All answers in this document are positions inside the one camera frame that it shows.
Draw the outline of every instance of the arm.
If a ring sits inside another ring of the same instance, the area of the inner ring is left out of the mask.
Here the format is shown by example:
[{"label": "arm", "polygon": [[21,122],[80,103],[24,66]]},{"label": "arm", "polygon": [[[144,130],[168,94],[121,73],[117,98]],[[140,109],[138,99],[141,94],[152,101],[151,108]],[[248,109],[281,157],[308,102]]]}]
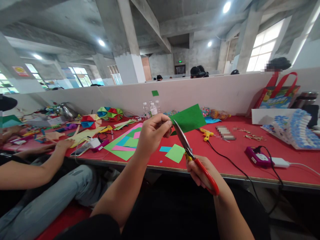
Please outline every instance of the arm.
[{"label": "arm", "polygon": [[[63,163],[64,155],[74,140],[60,141],[50,158],[41,166],[9,161],[0,167],[0,190],[32,189],[40,187],[53,178]],[[30,154],[50,152],[54,144],[38,149],[16,153],[25,158]]]},{"label": "arm", "polygon": [[[254,239],[228,184],[208,158],[196,157],[214,178],[220,190],[220,194],[214,196],[213,199],[221,239]],[[187,163],[187,169],[198,186],[210,186],[206,176],[194,161]]]},{"label": "arm", "polygon": [[170,118],[164,114],[157,114],[143,123],[136,152],[99,200],[91,216],[107,214],[120,228],[125,225],[139,194],[150,155],[163,136],[170,136],[171,126]]},{"label": "arm", "polygon": [[22,130],[23,126],[13,126],[9,127],[5,133],[2,135],[2,142],[0,143],[5,144],[9,138],[11,138],[14,134],[18,134]]}]

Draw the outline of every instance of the plastic bottle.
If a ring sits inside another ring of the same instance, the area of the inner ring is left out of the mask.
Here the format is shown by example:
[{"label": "plastic bottle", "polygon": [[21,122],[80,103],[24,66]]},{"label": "plastic bottle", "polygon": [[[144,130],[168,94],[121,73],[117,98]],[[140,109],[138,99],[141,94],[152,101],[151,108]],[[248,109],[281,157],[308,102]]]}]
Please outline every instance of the plastic bottle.
[{"label": "plastic bottle", "polygon": [[159,100],[156,100],[156,108],[157,108],[157,112],[158,112],[158,113],[161,113],[161,108],[160,108]]},{"label": "plastic bottle", "polygon": [[231,114],[229,114],[225,111],[211,109],[210,116],[215,119],[227,119],[228,117],[231,117]]},{"label": "plastic bottle", "polygon": [[154,103],[151,103],[150,112],[151,116],[154,116],[158,113],[156,107],[154,106]]},{"label": "plastic bottle", "polygon": [[151,109],[151,103],[153,103],[153,101],[152,101],[152,100],[150,100],[150,101],[149,101],[149,115],[150,115],[150,117],[152,117],[152,114],[151,114],[151,112],[150,112],[150,109]]},{"label": "plastic bottle", "polygon": [[143,103],[143,117],[145,119],[149,119],[150,118],[150,113],[149,113],[149,109],[147,107],[147,103]]}]

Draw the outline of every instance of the water bottle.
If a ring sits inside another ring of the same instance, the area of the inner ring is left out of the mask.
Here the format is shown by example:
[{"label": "water bottle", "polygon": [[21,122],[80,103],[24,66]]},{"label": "water bottle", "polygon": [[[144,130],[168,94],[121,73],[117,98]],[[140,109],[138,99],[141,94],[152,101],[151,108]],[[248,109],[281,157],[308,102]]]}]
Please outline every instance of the water bottle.
[{"label": "water bottle", "polygon": [[149,109],[147,107],[147,103],[143,103],[143,117],[145,119],[149,119],[150,118],[150,113],[149,113]]},{"label": "water bottle", "polygon": [[151,112],[151,117],[158,113],[156,107],[154,106],[154,103],[151,103],[150,112]]},{"label": "water bottle", "polygon": [[150,101],[149,101],[149,115],[150,115],[150,117],[152,117],[152,114],[151,114],[151,112],[150,112],[150,109],[151,109],[151,103],[153,103],[153,101],[152,101],[152,100],[150,100]]},{"label": "water bottle", "polygon": [[161,108],[160,108],[159,100],[156,100],[156,108],[157,108],[157,112],[158,112],[158,113],[161,113]]}]

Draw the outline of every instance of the table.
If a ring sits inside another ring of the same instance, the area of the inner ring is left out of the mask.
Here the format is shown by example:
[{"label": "table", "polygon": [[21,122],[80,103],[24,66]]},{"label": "table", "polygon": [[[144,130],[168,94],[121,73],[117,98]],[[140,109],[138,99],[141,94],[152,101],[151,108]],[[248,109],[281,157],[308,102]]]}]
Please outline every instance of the table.
[{"label": "table", "polygon": [[[113,127],[113,125],[117,123],[118,122],[104,121],[103,126],[111,125]],[[137,123],[131,124],[128,127],[124,127],[119,131],[114,131],[114,139],[131,129],[135,124]],[[284,143],[283,141],[261,129],[259,125],[252,125],[251,119],[249,118],[245,118],[243,116],[232,116],[223,122],[208,124],[203,128],[217,134],[215,127],[218,125],[224,125],[230,131],[232,131],[234,128],[246,129],[254,135],[264,136],[267,139],[266,141],[261,142],[248,139],[244,137],[246,133],[241,131],[233,132],[237,139],[230,141],[230,143],[214,136],[210,137],[210,143],[212,146],[220,154],[230,158],[251,178],[255,185],[267,188],[278,188],[278,179],[271,168],[263,169],[261,167],[257,167],[251,160],[249,160],[247,155],[244,153],[247,146],[257,147],[259,145],[263,145],[268,148],[272,157],[280,157],[292,163],[302,163],[313,168],[315,171],[320,172],[319,151],[296,150],[291,145]],[[193,130],[187,132],[185,135],[191,148],[193,149],[193,153],[209,158],[227,182],[250,185],[250,182],[246,180],[246,177],[238,169],[236,169],[227,159],[216,154],[210,148],[208,143],[203,141],[204,136],[201,132],[198,130]],[[165,157],[165,152],[159,152],[161,146],[172,147],[174,144],[181,146],[177,136],[171,136],[168,139],[162,139],[159,148],[150,157],[147,169],[161,173],[187,175],[186,162],[184,159],[182,159],[180,163],[176,163]],[[6,144],[4,145],[3,149],[8,151],[24,151],[40,146],[43,146],[43,144],[30,140],[22,146]],[[66,153],[66,156],[70,157],[70,154],[73,151],[75,151],[75,148],[69,149]],[[105,149],[102,149],[98,153],[93,153],[91,150],[88,150],[85,154],[77,159],[83,163],[96,165],[125,166],[127,163],[125,160],[117,157]],[[301,165],[291,165],[287,169],[276,168],[276,171],[283,180],[284,190],[320,193],[320,177],[308,168]]]}]

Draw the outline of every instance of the red table surface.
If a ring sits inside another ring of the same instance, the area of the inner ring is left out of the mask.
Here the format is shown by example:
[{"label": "red table surface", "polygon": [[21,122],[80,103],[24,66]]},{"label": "red table surface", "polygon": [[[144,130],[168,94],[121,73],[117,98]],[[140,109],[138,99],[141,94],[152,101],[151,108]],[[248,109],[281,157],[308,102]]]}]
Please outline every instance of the red table surface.
[{"label": "red table surface", "polygon": [[[113,125],[117,123],[119,122],[103,121],[102,125],[111,125],[113,127]],[[137,123],[130,124],[128,127],[124,127],[119,131],[113,131],[114,139],[116,139],[117,137],[121,136],[123,133],[134,127],[135,124]],[[230,158],[249,177],[252,177],[252,179],[266,182],[277,182],[277,177],[271,168],[263,169],[261,167],[257,167],[247,157],[244,151],[248,146],[257,147],[259,145],[263,145],[268,148],[272,157],[283,158],[284,160],[292,163],[302,163],[311,167],[315,171],[320,172],[320,151],[296,150],[291,145],[286,144],[285,142],[279,140],[278,138],[272,136],[271,134],[261,129],[259,125],[252,125],[251,119],[242,116],[233,116],[227,120],[224,120],[223,122],[208,124],[203,128],[212,131],[217,135],[218,133],[215,127],[220,125],[226,126],[236,136],[237,139],[228,143],[226,141],[221,140],[220,138],[212,136],[209,139],[210,143],[220,154]],[[233,131],[234,128],[249,130],[252,134],[257,136],[263,136],[267,140],[258,142],[253,139],[248,139],[244,137],[246,135],[245,132],[241,132],[239,130]],[[193,130],[185,133],[185,135],[190,144],[190,147],[193,149],[193,153],[209,158],[222,176],[246,178],[227,159],[216,154],[210,148],[209,144],[204,142],[204,136],[201,132],[199,132],[198,130]],[[186,161],[184,160],[184,156],[180,163],[176,163],[171,159],[165,157],[165,152],[159,152],[161,146],[172,147],[174,144],[182,146],[177,136],[163,138],[158,149],[151,155],[148,167],[177,172],[186,172]],[[3,149],[11,151],[15,151],[16,149],[18,149],[17,151],[24,151],[40,146],[43,146],[43,144],[34,140],[29,140],[26,144],[23,144],[21,146],[6,144],[4,145]],[[66,153],[66,156],[69,157],[73,151],[75,151],[75,148],[69,149]],[[110,153],[105,149],[102,149],[98,153],[93,153],[91,150],[88,150],[79,158],[116,164],[126,163],[125,160],[117,157],[116,155]],[[281,179],[287,184],[320,188],[320,177],[316,173],[304,166],[291,165],[287,169],[276,168],[276,171],[281,177]]]}]

